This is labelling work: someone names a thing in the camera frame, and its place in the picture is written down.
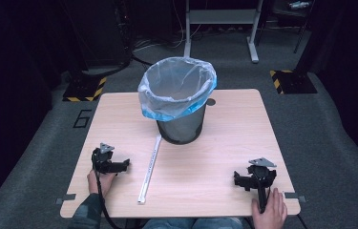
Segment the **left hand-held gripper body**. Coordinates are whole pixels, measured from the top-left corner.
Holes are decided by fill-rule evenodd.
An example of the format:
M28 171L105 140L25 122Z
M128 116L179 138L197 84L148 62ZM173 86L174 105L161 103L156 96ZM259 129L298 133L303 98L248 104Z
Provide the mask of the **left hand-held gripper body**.
M111 161L114 147L101 143L99 148L95 148L92 153L93 169L102 174L114 173L114 165Z

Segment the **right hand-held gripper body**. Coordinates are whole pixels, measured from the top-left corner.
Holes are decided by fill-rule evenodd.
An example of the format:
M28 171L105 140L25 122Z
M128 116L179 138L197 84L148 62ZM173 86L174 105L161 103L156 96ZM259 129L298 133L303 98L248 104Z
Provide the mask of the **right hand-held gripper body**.
M275 164L264 157L251 159L250 166L247 168L249 177L247 178L246 191L256 189L259 197L259 209L263 213L267 204L266 189L270 188L275 177L276 171L269 170L269 167L275 167Z

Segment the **person's left hand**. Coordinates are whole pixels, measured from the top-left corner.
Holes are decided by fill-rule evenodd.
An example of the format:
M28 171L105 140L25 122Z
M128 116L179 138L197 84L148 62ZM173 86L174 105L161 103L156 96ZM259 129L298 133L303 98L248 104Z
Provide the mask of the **person's left hand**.
M99 191L97 187L97 183L100 182L100 187L101 187L100 191L102 193L102 196L106 197L111 189L111 185L115 176L116 176L115 173L110 173L110 174L99 174L99 177L97 177L95 171L92 170L87 175L89 193L97 194Z

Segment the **person's right hand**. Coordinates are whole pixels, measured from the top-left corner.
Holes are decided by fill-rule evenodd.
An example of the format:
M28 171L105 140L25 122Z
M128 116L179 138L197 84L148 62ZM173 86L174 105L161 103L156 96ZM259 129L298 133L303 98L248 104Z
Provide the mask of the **person's right hand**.
M287 218L287 208L283 194L277 188L271 192L263 213L260 212L259 203L254 198L251 207L255 229L283 229Z

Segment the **long white plastic strip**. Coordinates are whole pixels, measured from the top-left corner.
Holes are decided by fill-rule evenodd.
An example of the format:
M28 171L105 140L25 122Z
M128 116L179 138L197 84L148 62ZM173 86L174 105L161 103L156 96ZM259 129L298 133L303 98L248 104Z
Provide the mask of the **long white plastic strip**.
M144 178L144 180L142 182L141 190L140 190L140 193L139 193L139 196L138 196L138 199L137 199L137 202L139 204L144 204L145 201L146 201L146 195L147 195L147 192L148 192L148 189L149 189L152 173L153 173L153 170L154 170L154 167L155 167L155 162L157 160L158 149L159 149L159 145L160 145L161 140L162 140L161 135L157 135L156 136L156 142L155 142L155 145L154 145L154 149L153 149L153 152L152 152L152 155L151 155L151 159L150 159L149 165L147 167L146 175L145 175L145 178Z

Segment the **grey tape piece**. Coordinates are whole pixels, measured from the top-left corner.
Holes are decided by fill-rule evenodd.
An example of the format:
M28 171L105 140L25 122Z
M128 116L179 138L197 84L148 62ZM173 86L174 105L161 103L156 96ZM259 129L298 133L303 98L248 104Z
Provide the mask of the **grey tape piece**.
M298 193L284 192L284 197L297 199L299 202L307 202L307 198L303 195L299 195Z
M76 194L65 194L61 198L57 198L54 202L56 205L61 205L64 201L75 200Z

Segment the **person's legs in jeans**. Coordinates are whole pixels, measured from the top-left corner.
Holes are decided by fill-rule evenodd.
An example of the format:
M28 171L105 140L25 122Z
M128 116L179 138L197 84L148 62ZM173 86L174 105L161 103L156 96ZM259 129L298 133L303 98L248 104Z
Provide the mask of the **person's legs in jeans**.
M143 229L243 229L238 218L149 219Z

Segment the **dark mesh trash bin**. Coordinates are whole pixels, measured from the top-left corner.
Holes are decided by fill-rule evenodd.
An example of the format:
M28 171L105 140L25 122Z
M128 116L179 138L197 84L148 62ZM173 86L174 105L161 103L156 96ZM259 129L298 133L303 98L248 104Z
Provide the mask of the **dark mesh trash bin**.
M158 130L163 139L172 144L183 145L196 140L201 133L206 106L192 114L170 120L158 121Z

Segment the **translucent plastic bin bag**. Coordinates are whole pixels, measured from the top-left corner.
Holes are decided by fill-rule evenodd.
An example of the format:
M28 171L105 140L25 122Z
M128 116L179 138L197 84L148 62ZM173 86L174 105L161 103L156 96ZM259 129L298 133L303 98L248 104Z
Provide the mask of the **translucent plastic bin bag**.
M171 121L201 108L217 87L214 67L190 57L168 57L152 65L137 87L142 114Z

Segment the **black yellow striped base plate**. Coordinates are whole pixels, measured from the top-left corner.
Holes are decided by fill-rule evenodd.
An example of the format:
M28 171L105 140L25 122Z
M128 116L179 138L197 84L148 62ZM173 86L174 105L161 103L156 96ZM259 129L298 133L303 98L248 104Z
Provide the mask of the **black yellow striped base plate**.
M278 94L316 94L317 90L306 74L293 71L270 71Z
M100 97L105 83L106 77L71 79L63 93L63 101L95 101Z

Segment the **white metal desk frame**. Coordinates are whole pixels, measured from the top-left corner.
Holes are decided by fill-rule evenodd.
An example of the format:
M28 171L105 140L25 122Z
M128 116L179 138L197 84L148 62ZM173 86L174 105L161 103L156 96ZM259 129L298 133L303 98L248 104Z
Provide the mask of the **white metal desk frame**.
M259 26L262 12L263 0L257 0L254 9L246 10L191 10L190 0L185 4L185 47L184 57L189 57L191 53L191 33L192 25L251 25L252 31L246 37L251 61L255 64L259 62L256 50L255 37Z

